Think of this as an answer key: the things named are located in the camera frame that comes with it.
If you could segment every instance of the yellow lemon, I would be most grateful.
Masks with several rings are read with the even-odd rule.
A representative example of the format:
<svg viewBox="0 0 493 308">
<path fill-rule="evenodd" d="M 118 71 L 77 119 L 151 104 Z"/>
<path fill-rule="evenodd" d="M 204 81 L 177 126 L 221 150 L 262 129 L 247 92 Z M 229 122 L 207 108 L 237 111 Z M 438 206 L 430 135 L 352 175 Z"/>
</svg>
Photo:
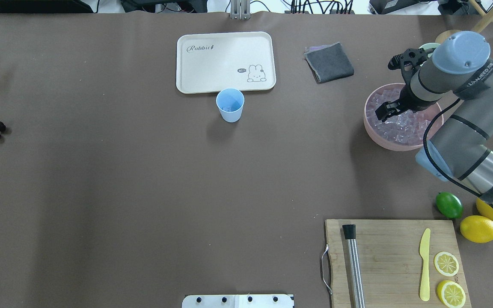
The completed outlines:
<svg viewBox="0 0 493 308">
<path fill-rule="evenodd" d="M 435 268 L 439 273 L 447 277 L 452 277 L 460 270 L 460 263 L 456 257 L 449 252 L 440 252 L 433 259 Z"/>
<path fill-rule="evenodd" d="M 490 242 L 493 240 L 493 220 L 479 215 L 469 216 L 461 221 L 460 232 L 471 242 Z"/>
<path fill-rule="evenodd" d="M 485 201 L 482 201 L 479 198 L 477 198 L 477 210 L 484 217 L 493 220 L 493 208 L 491 208 L 491 206 L 489 206 Z"/>
<path fill-rule="evenodd" d="M 440 301 L 450 308 L 461 308 L 465 305 L 465 292 L 461 285 L 452 280 L 441 281 L 437 285 Z"/>
</svg>

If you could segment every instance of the lemon slice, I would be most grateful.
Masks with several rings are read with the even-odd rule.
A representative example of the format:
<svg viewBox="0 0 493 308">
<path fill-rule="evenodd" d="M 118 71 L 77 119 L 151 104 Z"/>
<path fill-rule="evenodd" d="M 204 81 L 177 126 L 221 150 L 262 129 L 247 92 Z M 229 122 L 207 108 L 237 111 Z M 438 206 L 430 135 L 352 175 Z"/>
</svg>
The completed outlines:
<svg viewBox="0 0 493 308">
<path fill-rule="evenodd" d="M 460 270 L 460 263 L 457 261 L 456 257 L 449 252 L 440 252 L 436 254 L 433 261 L 437 271 L 446 277 L 452 277 Z"/>
<path fill-rule="evenodd" d="M 437 295 L 440 301 L 449 308 L 462 308 L 465 305 L 465 292 L 454 281 L 441 281 L 437 285 Z"/>
</svg>

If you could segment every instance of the green lime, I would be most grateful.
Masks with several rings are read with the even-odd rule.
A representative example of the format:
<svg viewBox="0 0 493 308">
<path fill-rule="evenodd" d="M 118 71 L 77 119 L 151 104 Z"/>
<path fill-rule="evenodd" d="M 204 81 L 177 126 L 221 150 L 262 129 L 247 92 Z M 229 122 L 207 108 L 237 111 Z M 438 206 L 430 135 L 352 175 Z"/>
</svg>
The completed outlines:
<svg viewBox="0 0 493 308">
<path fill-rule="evenodd" d="M 436 198 L 437 208 L 448 218 L 460 218 L 463 213 L 463 205 L 455 195 L 449 192 L 441 192 Z"/>
</svg>

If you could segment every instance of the gray cloth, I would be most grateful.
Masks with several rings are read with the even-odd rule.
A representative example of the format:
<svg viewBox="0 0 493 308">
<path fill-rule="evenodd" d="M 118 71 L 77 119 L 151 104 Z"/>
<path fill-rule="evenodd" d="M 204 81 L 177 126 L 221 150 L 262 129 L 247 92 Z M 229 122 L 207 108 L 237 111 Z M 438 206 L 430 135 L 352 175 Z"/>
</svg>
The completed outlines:
<svg viewBox="0 0 493 308">
<path fill-rule="evenodd" d="M 352 76 L 355 72 L 340 42 L 304 55 L 320 83 Z"/>
</svg>

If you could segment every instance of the ice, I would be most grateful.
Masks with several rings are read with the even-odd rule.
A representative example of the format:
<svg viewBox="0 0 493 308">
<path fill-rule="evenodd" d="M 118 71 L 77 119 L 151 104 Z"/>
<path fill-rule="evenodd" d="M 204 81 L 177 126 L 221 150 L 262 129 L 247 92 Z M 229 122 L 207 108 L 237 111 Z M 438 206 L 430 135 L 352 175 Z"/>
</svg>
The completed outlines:
<svg viewBox="0 0 493 308">
<path fill-rule="evenodd" d="M 386 89 L 380 94 L 375 94 L 366 104 L 366 117 L 368 124 L 380 137 L 390 142 L 401 145 L 419 145 L 422 142 L 423 133 L 429 125 L 424 111 L 413 113 L 406 111 L 382 122 L 378 120 L 376 109 L 386 101 L 395 101 L 399 98 L 401 86 L 395 89 Z"/>
</svg>

